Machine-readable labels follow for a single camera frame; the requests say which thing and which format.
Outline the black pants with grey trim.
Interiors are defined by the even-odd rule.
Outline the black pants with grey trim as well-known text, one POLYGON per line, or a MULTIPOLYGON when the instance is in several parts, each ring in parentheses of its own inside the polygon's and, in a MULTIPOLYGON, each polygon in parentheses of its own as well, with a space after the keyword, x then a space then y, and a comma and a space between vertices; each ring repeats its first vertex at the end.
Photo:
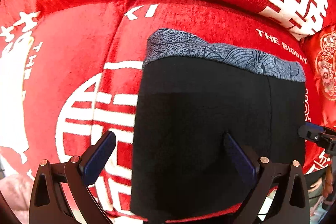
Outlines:
POLYGON ((147 40, 135 115, 130 210, 183 220, 241 203, 251 184, 227 155, 231 135, 258 156, 305 161, 300 63, 161 28, 147 40))

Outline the pink fluffy garment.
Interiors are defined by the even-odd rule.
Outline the pink fluffy garment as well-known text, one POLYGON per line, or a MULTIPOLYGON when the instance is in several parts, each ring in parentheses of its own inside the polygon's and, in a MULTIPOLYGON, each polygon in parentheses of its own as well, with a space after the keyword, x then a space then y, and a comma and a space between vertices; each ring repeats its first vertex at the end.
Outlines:
POLYGON ((29 207, 33 181, 20 174, 1 180, 1 192, 11 210, 21 223, 29 223, 29 207))

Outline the red embroidered pillow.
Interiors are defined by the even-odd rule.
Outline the red embroidered pillow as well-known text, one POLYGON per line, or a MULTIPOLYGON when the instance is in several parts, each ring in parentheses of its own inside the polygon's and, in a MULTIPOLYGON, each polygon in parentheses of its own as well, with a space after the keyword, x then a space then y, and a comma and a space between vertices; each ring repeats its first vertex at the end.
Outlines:
POLYGON ((335 128, 335 24, 301 39, 322 107, 323 125, 335 128))

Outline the red bedspread with white characters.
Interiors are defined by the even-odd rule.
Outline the red bedspread with white characters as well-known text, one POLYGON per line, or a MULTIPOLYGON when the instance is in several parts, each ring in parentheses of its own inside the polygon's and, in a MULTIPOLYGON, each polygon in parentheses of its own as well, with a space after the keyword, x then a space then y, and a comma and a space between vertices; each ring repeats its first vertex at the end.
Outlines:
MULTIPOLYGON (((183 220, 146 219, 130 210, 135 115, 147 40, 168 28, 211 44, 298 62, 306 77, 304 124, 324 126, 314 74, 300 42, 332 24, 335 0, 1 0, 1 57, 15 43, 34 39, 23 78, 29 148, 18 154, 1 146, 1 180, 20 174, 34 185, 43 160, 67 162, 111 131, 116 147, 88 186, 111 223, 233 223, 245 198, 225 211, 183 220)), ((335 223, 335 156, 304 141, 300 166, 309 223, 335 223)))

